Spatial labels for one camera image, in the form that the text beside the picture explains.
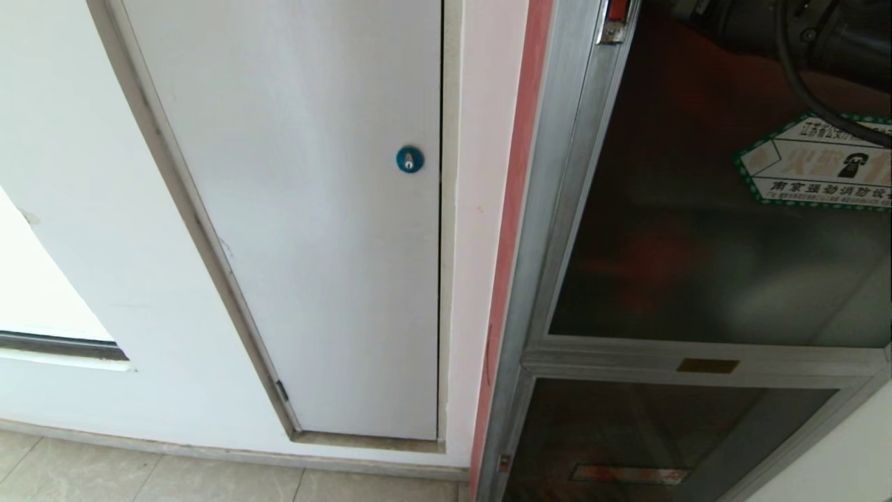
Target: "glass panel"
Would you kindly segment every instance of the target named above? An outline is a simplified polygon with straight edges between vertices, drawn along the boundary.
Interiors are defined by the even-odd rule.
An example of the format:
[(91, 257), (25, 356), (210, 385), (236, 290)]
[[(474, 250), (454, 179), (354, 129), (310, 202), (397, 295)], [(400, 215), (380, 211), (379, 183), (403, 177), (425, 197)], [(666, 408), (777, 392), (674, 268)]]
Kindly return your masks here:
[[(648, 7), (550, 332), (884, 347), (889, 214), (758, 204), (731, 156), (805, 108), (776, 63), (726, 53)], [(841, 111), (888, 114), (887, 95), (809, 84)], [(857, 312), (847, 329), (826, 332), (844, 308)]]
[[(30, 224), (39, 224), (31, 216)], [(0, 331), (113, 341), (0, 188)]]
[(504, 500), (716, 500), (835, 392), (539, 379)]

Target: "blue keyhole lock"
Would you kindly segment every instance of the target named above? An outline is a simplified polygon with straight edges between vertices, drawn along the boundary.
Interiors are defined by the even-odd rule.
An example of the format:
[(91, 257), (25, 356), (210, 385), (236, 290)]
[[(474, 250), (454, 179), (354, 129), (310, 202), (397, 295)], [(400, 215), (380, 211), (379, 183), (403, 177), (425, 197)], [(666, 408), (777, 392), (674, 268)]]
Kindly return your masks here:
[(402, 172), (418, 172), (425, 165), (425, 156), (414, 146), (404, 146), (396, 153), (396, 165)]

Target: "white wall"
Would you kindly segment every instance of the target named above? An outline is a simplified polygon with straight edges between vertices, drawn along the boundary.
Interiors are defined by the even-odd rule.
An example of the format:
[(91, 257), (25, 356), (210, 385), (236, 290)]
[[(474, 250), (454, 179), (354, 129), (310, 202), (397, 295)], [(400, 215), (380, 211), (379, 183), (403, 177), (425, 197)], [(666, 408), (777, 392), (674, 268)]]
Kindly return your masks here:
[(884, 502), (892, 497), (892, 382), (748, 502)]
[(445, 455), (285, 436), (83, 1), (0, 0), (0, 186), (133, 371), (0, 357), (0, 418), (130, 438), (468, 466), (526, 2), (466, 0)]

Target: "baseboard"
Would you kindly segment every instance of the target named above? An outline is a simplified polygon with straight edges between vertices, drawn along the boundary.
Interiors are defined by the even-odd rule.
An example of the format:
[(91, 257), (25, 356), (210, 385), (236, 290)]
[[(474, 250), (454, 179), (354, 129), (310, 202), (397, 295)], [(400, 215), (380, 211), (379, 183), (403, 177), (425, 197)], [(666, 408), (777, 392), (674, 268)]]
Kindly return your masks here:
[(376, 474), (380, 476), (399, 476), (403, 478), (422, 478), (439, 481), (467, 481), (467, 469), (460, 467), (441, 467), (437, 465), (396, 464), (375, 460), (359, 460), (354, 458), (333, 458), (327, 456), (286, 455), (261, 451), (207, 448), (150, 441), (147, 439), (122, 438), (94, 434), (93, 432), (57, 429), (31, 423), (13, 422), (0, 419), (0, 430), (46, 436), (53, 439), (64, 439), (87, 443), (101, 447), (133, 449), (163, 455), (190, 456), (209, 460), (225, 460), (228, 462), (245, 462), (247, 464), (278, 465), (281, 467), (297, 467), (302, 469), (318, 469), (320, 471), (337, 471), (342, 473)]

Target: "door hinge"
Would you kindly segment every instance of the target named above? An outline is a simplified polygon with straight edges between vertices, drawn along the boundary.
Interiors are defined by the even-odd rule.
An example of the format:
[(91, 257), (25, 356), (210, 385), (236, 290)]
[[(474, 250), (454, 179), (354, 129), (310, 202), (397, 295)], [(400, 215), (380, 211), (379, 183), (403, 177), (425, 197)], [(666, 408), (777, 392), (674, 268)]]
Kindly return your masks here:
[(511, 470), (511, 455), (499, 456), (499, 472), (507, 473)]
[(285, 385), (282, 384), (281, 380), (276, 380), (276, 390), (279, 391), (279, 397), (282, 398), (286, 403), (288, 402), (288, 393), (285, 392)]

